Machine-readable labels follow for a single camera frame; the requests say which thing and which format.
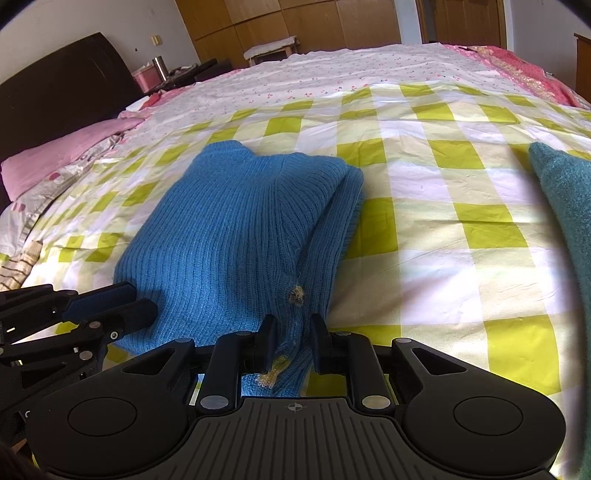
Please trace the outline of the blue ribbed knit sweater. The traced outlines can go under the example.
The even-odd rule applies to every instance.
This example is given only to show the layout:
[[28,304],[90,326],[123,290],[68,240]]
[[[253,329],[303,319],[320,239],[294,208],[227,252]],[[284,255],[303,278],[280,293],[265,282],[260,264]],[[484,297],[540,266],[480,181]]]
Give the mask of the blue ribbed knit sweater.
[[247,375],[242,391],[297,395],[311,367],[311,316],[329,310],[362,204],[363,172],[342,159],[259,156],[236,141],[206,146],[115,266],[116,282],[158,308],[121,348],[139,355],[179,338],[211,345],[271,315],[270,371]]

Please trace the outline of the beige striped knit garment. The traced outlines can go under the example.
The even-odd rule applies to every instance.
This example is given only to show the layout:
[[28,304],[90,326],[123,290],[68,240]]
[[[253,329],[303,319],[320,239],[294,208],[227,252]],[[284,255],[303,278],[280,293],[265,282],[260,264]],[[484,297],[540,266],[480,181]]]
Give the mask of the beige striped knit garment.
[[39,241],[31,242],[19,253],[10,257],[1,254],[0,291],[20,289],[33,267],[39,261],[43,244]]

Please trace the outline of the pink pillow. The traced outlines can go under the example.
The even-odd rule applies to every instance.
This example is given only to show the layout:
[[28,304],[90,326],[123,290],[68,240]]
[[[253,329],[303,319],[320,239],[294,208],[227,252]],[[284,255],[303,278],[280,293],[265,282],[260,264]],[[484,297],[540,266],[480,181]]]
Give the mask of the pink pillow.
[[9,199],[15,201],[54,171],[76,161],[91,147],[143,121],[141,117],[101,121],[7,158],[1,164],[1,175]]

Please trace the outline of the green checkered bed sheet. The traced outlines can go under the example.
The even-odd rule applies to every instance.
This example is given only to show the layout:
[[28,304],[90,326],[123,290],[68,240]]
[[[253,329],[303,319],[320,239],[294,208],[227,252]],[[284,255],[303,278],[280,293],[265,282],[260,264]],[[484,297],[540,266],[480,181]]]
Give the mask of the green checkered bed sheet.
[[115,263],[206,145],[301,151],[359,167],[366,202],[329,324],[410,336],[548,395],[567,422],[553,471],[578,475],[584,320],[561,232],[528,160],[533,142],[588,158],[590,114],[458,83],[381,83],[280,99],[189,88],[156,107],[38,220],[28,284],[85,291]]

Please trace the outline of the dark wooden headboard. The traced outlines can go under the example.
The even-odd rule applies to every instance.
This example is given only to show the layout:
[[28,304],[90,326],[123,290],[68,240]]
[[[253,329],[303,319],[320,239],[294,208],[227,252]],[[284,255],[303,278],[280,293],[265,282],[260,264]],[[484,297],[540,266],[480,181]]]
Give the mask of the dark wooden headboard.
[[79,39],[1,84],[1,159],[112,119],[141,96],[103,34]]

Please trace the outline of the pink storage basket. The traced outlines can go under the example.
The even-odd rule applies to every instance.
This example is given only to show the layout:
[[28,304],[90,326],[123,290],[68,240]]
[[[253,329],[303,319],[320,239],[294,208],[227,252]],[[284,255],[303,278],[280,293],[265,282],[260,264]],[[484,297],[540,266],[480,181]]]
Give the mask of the pink storage basket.
[[162,78],[153,65],[145,65],[131,73],[134,81],[143,93],[147,93],[162,83]]

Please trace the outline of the dark bedside table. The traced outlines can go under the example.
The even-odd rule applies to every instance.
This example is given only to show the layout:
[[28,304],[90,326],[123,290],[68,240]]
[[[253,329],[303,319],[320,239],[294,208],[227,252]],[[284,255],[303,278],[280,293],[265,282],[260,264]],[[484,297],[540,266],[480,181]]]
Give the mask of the dark bedside table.
[[232,64],[228,59],[218,61],[217,59],[208,60],[200,65],[191,66],[183,71],[169,77],[166,81],[156,87],[157,90],[170,91],[173,89],[186,87],[197,82],[221,76],[233,70]]

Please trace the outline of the steel thermos cup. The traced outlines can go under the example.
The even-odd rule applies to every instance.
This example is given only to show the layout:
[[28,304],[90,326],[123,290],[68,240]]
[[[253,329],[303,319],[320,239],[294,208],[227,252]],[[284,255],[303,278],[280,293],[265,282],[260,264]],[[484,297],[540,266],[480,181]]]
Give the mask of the steel thermos cup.
[[169,72],[168,69],[165,65],[165,62],[163,60],[163,58],[161,56],[156,56],[152,59],[152,64],[154,66],[154,68],[157,70],[161,81],[165,82],[168,80],[169,78]]

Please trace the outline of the white floral quilt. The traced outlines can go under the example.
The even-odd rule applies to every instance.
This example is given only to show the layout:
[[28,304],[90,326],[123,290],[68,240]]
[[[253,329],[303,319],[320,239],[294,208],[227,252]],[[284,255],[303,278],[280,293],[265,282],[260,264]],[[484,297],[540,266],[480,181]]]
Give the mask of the white floral quilt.
[[315,100],[385,84],[459,83],[479,90],[508,91],[497,69],[439,43],[394,44],[379,48],[315,51],[233,70],[188,87],[164,92],[121,118],[155,116],[164,123],[177,115],[215,117],[238,110]]

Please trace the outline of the teal knit garment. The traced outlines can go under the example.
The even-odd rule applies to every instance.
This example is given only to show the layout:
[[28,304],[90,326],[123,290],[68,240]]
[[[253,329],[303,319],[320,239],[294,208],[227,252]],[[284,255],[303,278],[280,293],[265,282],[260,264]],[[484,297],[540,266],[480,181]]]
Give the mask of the teal knit garment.
[[529,147],[529,160],[566,241],[590,347],[590,161],[540,142]]

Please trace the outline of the wooden stool with cushion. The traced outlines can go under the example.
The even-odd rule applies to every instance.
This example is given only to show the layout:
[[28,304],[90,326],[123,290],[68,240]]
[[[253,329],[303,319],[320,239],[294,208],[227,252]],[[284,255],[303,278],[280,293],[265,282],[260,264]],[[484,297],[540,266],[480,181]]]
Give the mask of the wooden stool with cushion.
[[245,61],[249,63],[249,66],[256,66],[264,62],[281,61],[297,54],[297,46],[297,37],[290,36],[263,45],[253,46],[243,54],[243,57],[245,57]]

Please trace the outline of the wooden wardrobe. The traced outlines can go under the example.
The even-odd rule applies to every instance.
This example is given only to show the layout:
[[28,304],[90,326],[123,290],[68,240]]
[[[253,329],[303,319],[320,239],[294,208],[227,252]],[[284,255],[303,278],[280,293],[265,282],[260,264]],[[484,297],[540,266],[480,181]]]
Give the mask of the wooden wardrobe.
[[440,42],[507,47],[503,1],[178,1],[200,60],[249,61],[252,47],[294,36],[297,52]]

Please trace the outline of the pink striped blanket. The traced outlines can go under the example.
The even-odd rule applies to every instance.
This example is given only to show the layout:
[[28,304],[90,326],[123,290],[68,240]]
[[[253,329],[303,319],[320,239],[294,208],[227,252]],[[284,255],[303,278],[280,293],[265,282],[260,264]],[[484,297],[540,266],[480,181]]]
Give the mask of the pink striped blanket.
[[494,67],[537,97],[564,106],[590,110],[590,103],[574,90],[542,67],[521,59],[512,51],[497,46],[445,44],[445,47]]

